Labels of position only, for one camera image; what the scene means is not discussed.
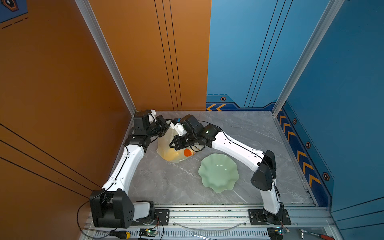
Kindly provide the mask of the translucent plastic bag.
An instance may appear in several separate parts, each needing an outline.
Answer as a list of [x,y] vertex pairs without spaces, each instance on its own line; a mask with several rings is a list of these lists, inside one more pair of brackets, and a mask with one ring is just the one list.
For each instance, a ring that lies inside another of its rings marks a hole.
[[171,127],[169,127],[166,134],[159,138],[157,153],[162,159],[168,162],[179,163],[196,154],[191,147],[177,147],[175,137],[179,136],[173,129],[171,129]]

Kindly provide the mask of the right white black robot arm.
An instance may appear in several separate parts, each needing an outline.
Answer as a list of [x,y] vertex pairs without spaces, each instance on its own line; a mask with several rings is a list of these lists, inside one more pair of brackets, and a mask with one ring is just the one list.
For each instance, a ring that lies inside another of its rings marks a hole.
[[170,143],[171,148],[181,150],[195,145],[209,147],[235,158],[253,171],[251,183],[261,193],[264,222],[270,225],[283,223],[285,207],[276,187],[277,165],[272,151],[255,150],[229,137],[216,125],[207,123],[204,127],[193,115],[186,115],[179,120],[168,120],[167,123],[177,132]]

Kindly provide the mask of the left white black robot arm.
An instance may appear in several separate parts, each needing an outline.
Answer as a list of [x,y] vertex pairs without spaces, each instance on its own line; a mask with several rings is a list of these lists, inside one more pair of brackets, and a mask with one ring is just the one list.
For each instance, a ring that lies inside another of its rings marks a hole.
[[144,157],[153,137],[162,137],[169,124],[155,110],[137,112],[134,127],[123,146],[123,154],[114,172],[101,190],[93,191],[90,206],[97,228],[128,228],[135,221],[151,224],[155,220],[152,201],[132,202],[129,188],[139,162]]

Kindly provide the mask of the light green fruit plate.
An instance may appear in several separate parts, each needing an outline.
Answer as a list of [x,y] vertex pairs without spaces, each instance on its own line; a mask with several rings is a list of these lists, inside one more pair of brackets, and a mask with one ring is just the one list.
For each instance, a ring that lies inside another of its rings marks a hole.
[[227,155],[211,154],[201,161],[198,173],[206,188],[215,193],[231,191],[239,180],[237,164]]

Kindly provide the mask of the silver wrench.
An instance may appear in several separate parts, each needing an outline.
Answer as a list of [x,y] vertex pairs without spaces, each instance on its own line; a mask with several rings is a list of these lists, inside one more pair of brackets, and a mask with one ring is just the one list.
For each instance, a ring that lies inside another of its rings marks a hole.
[[215,239],[203,236],[203,235],[195,233],[195,232],[191,232],[191,235],[192,235],[192,237],[196,237],[196,238],[199,238],[199,239],[202,239],[202,240],[215,240]]

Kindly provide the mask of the left green circuit board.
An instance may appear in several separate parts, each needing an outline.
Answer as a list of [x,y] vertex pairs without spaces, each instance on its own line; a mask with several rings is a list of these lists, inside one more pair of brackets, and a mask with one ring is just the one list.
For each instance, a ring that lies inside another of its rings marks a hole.
[[139,239],[148,239],[153,240],[159,235],[159,231],[156,229],[143,229],[139,230],[138,238]]

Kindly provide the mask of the green circuit board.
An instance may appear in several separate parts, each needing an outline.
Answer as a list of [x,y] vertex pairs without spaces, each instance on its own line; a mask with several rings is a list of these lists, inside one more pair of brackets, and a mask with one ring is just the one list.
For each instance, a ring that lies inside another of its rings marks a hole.
[[139,230],[138,238],[139,239],[148,239],[153,240],[159,235],[159,231],[156,229],[143,229]]
[[286,233],[287,233],[286,229],[276,229],[275,230],[275,234],[278,235],[278,236],[282,236],[282,235],[284,235]]

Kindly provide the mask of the yellow black screwdriver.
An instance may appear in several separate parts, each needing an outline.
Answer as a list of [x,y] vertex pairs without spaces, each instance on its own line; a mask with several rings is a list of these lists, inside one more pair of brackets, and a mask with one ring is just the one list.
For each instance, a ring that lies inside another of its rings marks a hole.
[[127,240],[131,237],[131,233],[126,231],[117,231],[117,230],[103,231],[103,230],[96,230],[96,229],[90,229],[90,228],[84,228],[84,230],[106,234],[105,236],[100,237],[99,239],[103,239],[106,237],[116,237],[121,240]]

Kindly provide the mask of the right green circuit board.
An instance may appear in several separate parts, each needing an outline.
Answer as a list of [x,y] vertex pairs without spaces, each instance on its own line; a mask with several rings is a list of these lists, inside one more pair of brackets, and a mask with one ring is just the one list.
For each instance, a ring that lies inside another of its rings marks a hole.
[[287,233],[286,229],[276,229],[275,230],[275,234],[278,235],[278,236],[282,236],[282,235],[284,235],[286,233]]

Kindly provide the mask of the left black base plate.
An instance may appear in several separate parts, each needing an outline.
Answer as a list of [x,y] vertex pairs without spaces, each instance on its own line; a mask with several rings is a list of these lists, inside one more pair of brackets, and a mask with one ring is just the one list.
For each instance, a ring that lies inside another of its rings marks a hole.
[[169,225],[170,210],[169,209],[155,209],[154,215],[151,217],[140,218],[132,222],[132,226],[154,226],[158,223],[158,220],[163,226]]

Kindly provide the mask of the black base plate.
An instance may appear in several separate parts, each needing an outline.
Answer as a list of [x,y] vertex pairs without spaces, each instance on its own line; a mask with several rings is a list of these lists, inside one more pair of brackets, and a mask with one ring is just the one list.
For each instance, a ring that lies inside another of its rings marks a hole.
[[140,218],[132,222],[132,226],[154,226],[158,223],[158,220],[163,226],[169,225],[170,210],[169,209],[155,209],[154,215],[151,217]]
[[249,209],[249,219],[252,226],[256,225],[285,225],[292,224],[289,213],[286,209],[280,210],[276,215],[261,209]]

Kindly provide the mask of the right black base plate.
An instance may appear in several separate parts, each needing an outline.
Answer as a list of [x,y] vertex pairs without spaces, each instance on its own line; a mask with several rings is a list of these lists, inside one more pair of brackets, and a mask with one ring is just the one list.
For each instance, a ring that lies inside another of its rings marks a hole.
[[252,226],[256,225],[285,225],[292,224],[289,213],[286,209],[280,210],[276,215],[261,209],[249,209],[249,219]]

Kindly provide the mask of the aluminium front rail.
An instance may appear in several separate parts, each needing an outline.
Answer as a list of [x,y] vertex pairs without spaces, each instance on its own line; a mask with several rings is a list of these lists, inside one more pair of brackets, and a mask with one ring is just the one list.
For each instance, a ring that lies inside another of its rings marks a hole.
[[[304,234],[302,239],[299,229],[323,234],[341,240],[341,236],[327,208],[311,205],[287,204],[292,224],[252,226],[249,209],[261,209],[261,205],[252,204],[184,204],[156,205],[155,209],[169,209],[168,226],[158,220],[154,226],[130,226],[125,230],[131,233],[132,240],[139,239],[141,228],[156,229],[159,235],[153,240],[201,240],[192,237],[191,232],[215,240],[317,240],[319,238]],[[276,229],[286,229],[287,233],[278,236]]]

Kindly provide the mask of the red handled tool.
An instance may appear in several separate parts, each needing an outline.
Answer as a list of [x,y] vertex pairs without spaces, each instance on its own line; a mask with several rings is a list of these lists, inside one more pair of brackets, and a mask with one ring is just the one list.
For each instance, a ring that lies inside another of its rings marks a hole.
[[314,232],[309,232],[309,231],[306,231],[303,229],[299,229],[299,233],[301,234],[302,239],[304,238],[304,234],[308,234],[308,235],[312,235],[312,236],[315,236],[315,237],[323,239],[323,240],[335,240],[335,238],[333,238],[331,236],[318,234],[318,233],[314,233]]

